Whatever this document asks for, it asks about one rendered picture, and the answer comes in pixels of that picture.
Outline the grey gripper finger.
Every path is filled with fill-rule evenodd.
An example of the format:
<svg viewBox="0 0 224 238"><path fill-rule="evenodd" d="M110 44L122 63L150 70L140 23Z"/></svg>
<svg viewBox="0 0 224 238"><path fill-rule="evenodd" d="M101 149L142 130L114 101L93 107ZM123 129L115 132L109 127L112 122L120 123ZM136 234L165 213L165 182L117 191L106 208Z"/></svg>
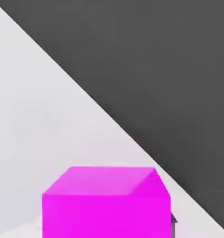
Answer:
<svg viewBox="0 0 224 238"><path fill-rule="evenodd" d="M177 220L173 213L171 213L171 238L176 238L176 223Z"/></svg>

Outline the small magenta cube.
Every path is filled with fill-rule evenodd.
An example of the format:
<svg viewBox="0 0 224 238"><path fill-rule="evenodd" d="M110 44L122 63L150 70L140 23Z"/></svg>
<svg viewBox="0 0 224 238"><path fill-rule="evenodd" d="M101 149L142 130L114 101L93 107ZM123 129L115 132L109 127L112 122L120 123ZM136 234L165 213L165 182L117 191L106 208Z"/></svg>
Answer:
<svg viewBox="0 0 224 238"><path fill-rule="evenodd" d="M72 166L42 195L42 238L171 238L154 167Z"/></svg>

